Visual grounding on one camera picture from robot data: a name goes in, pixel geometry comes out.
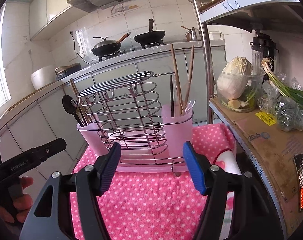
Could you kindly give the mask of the left hand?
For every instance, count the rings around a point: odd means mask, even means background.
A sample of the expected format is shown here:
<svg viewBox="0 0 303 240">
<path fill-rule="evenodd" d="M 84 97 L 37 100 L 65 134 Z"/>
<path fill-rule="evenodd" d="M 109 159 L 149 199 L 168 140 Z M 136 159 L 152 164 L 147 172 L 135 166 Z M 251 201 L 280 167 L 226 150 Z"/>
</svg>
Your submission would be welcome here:
<svg viewBox="0 0 303 240">
<path fill-rule="evenodd" d="M 20 184 L 23 189 L 31 186 L 33 182 L 34 179 L 30 176 L 24 176 L 20 178 Z M 33 205 L 32 197 L 29 194 L 24 193 L 23 196 L 13 200 L 13 205 L 18 210 L 16 219 L 20 223 L 24 223 Z M 15 219 L 12 217 L 12 215 L 2 205 L 0 205 L 0 217 L 7 223 L 15 222 Z"/>
</svg>

